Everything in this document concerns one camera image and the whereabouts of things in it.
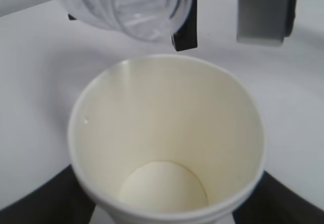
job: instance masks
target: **cup bottom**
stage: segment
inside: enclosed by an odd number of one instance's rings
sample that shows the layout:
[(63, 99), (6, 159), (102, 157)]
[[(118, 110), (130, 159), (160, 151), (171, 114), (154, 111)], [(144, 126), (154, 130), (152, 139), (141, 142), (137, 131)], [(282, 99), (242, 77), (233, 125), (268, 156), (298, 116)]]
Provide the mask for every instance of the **cup bottom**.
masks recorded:
[(178, 212), (208, 205), (204, 187), (186, 167), (166, 161), (137, 168), (124, 182), (119, 200), (133, 207)]

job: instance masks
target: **cup rim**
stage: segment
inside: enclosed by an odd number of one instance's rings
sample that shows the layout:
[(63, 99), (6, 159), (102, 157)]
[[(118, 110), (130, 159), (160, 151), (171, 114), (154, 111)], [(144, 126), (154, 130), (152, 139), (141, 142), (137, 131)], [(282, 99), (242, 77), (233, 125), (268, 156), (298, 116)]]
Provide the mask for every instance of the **cup rim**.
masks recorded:
[(70, 116), (69, 124), (68, 124), (68, 149), (69, 149), (69, 155), (70, 155), (70, 160), (71, 160), (71, 165), (72, 168), (76, 174), (76, 177), (78, 181), (81, 183), (83, 188), (86, 188), (87, 191), (95, 196), (97, 200), (99, 200), (100, 203), (104, 203), (105, 205), (109, 206), (109, 208), (114, 209), (116, 212), (122, 213), (123, 215), (128, 215), (132, 217), (137, 217), (141, 219), (149, 219), (149, 220), (156, 220), (156, 221), (186, 221), (190, 219), (196, 219), (196, 218), (204, 218), (206, 216), (213, 215), (218, 212), (222, 212), (224, 209), (230, 207), (233, 203), (239, 202), (242, 198), (244, 198), (246, 195), (248, 195), (250, 192), (252, 192), (253, 188), (255, 185), (258, 183), (258, 181), (261, 179), (263, 172), (264, 172), (264, 167), (265, 167), (265, 162), (266, 162), (266, 152), (267, 152), (267, 136), (266, 136), (266, 129), (265, 129), (265, 124), (264, 121), (261, 117), (260, 111), (257, 107), (257, 104), (255, 103), (254, 98), (251, 96), (249, 91), (245, 88), (245, 86), (230, 72), (227, 70), (223, 69), (222, 67), (215, 65), (211, 62), (207, 62), (195, 57), (190, 57), (190, 56), (183, 56), (183, 55), (170, 55), (170, 54), (159, 54), (159, 55), (149, 55), (149, 56), (143, 56), (143, 57), (137, 57), (133, 59), (128, 59), (124, 60), (122, 62), (117, 63), (114, 66), (117, 66), (122, 63), (130, 63), (132, 61), (136, 61), (138, 59), (147, 59), (147, 58), (182, 58), (182, 59), (188, 59), (188, 60), (193, 60), (198, 63), (211, 66), (215, 69), (218, 69), (219, 71), (225, 73), (228, 75), (231, 79), (236, 81), (241, 89), (248, 95), (250, 98), (254, 108), (256, 109), (256, 112), (258, 114), (260, 124), (261, 124), (261, 130), (263, 134), (263, 150), (261, 154), (261, 160), (260, 164), (258, 167), (258, 170), (256, 171), (253, 179), (245, 185), (243, 188), (241, 188), (238, 192), (233, 194), (232, 196), (224, 199), (223, 201), (209, 205), (200, 209), (195, 209), (192, 211), (183, 211), (183, 212), (170, 212), (170, 213), (160, 213), (160, 212), (153, 212), (153, 211), (146, 211), (142, 210), (136, 207), (129, 206), (127, 204), (124, 204), (117, 199), (113, 198), (112, 196), (102, 192), (99, 190), (97, 187), (95, 187), (93, 184), (91, 184), (86, 176), (84, 175), (81, 166), (79, 165), (78, 159), (77, 159), (77, 153), (76, 153), (76, 142), (74, 139), (74, 129), (76, 125), (76, 119), (77, 119), (77, 114), (79, 112), (80, 106), (82, 105), (85, 97), (88, 95), (88, 92), (95, 86), (95, 84), (106, 75), (106, 73), (111, 69), (109, 67), (102, 73), (100, 73), (96, 78), (94, 78), (87, 86), (86, 88), (82, 91), (82, 93), (79, 95), (76, 103), (73, 106), (72, 113)]

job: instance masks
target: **white table surface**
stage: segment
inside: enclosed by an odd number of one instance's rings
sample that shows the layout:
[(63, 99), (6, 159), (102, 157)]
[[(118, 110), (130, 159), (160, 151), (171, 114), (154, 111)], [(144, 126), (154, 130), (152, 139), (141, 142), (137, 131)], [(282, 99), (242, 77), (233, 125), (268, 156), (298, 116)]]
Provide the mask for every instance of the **white table surface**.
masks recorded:
[[(324, 0), (298, 0), (281, 48), (237, 44), (236, 0), (198, 3), (198, 48), (255, 97), (269, 135), (266, 170), (324, 209)], [(0, 209), (70, 162), (73, 102), (101, 71), (127, 58), (175, 54), (79, 21), (52, 1), (0, 18)]]

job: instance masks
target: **clear plastic bottle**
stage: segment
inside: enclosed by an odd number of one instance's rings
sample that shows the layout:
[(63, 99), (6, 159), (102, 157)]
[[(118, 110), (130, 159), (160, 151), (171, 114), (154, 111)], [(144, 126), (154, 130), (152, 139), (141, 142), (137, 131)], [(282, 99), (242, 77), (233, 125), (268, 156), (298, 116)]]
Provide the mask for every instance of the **clear plastic bottle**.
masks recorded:
[(58, 0), (72, 16), (145, 41), (162, 40), (184, 23), (192, 0)]

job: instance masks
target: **paper cup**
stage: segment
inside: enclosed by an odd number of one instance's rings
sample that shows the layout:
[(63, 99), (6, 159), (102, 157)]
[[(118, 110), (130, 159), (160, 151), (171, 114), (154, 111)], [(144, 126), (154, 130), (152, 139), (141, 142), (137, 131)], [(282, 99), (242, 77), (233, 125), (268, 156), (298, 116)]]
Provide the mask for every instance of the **paper cup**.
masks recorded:
[(68, 129), (72, 167), (117, 223), (212, 223), (260, 179), (265, 133), (231, 74), (185, 56), (123, 61), (94, 79)]

